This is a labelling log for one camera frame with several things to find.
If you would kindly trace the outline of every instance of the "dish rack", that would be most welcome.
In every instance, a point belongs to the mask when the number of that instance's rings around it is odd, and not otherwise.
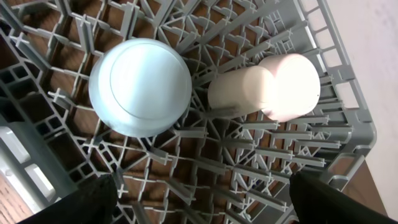
[[[0,12],[9,51],[1,114],[37,133],[76,186],[112,173],[115,223],[288,223],[297,219],[290,174],[309,172],[343,190],[376,142],[325,0],[1,0]],[[98,58],[138,37],[173,47],[193,82],[183,116],[142,139],[106,127],[88,98]],[[306,56],[319,74],[310,114],[278,123],[261,112],[220,119],[225,111],[210,110],[206,89],[219,73],[289,53]]]

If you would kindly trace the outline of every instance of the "white plastic container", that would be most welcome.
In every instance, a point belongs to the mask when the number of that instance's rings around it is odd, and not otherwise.
[[[192,81],[174,49],[157,40],[134,39],[96,62],[89,93],[107,126],[142,138],[159,134],[178,120],[190,102]]]
[[[259,66],[275,78],[275,103],[262,112],[270,119],[289,121],[311,112],[320,96],[318,72],[312,62],[300,54],[275,55],[263,59]]]
[[[319,95],[318,73],[311,61],[299,54],[270,56],[257,66],[221,74],[208,89],[213,110],[236,107],[225,118],[261,110],[280,122],[311,112]]]
[[[260,66],[242,68],[219,75],[210,83],[208,101],[212,109],[235,106],[236,118],[259,110],[272,108],[274,101],[274,76]]]

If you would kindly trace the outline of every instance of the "brown surface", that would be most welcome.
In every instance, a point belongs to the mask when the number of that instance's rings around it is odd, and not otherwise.
[[[387,216],[386,209],[381,201],[366,161],[356,171],[343,193],[364,206]]]
[[[21,196],[0,174],[0,223],[13,224],[32,215]]]

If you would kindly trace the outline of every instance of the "plastic cup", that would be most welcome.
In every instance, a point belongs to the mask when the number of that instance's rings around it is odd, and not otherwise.
[[[127,40],[106,52],[90,75],[91,104],[113,130],[132,137],[169,129],[189,105],[192,81],[174,49],[157,40]]]

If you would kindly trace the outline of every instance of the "wooden floor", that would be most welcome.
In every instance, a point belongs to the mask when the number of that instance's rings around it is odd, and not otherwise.
[[[32,215],[19,194],[0,174],[0,223],[13,224]]]

